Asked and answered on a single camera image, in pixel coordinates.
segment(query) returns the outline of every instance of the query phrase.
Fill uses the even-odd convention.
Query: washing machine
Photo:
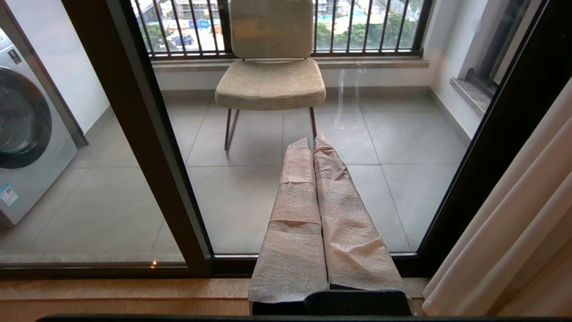
[[[34,72],[0,30],[0,226],[16,225],[76,153]]]

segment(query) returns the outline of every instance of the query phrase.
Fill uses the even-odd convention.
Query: curtain
[[[427,285],[425,313],[571,316],[571,171],[569,81]]]

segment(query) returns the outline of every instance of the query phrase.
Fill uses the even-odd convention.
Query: metal railing
[[[152,60],[235,58],[229,0],[132,0]],[[314,57],[421,56],[432,0],[315,0]]]

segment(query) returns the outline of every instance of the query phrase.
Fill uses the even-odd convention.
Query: black door frame
[[[130,2],[62,2],[190,265],[14,265],[0,278],[250,276],[256,256],[213,252]],[[543,0],[419,250],[393,256],[402,276],[434,274],[572,76],[571,10],[572,1]]]

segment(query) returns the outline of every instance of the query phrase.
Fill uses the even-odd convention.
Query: chair seat
[[[216,89],[220,107],[276,111],[322,104],[325,86],[314,60],[291,62],[237,61]]]

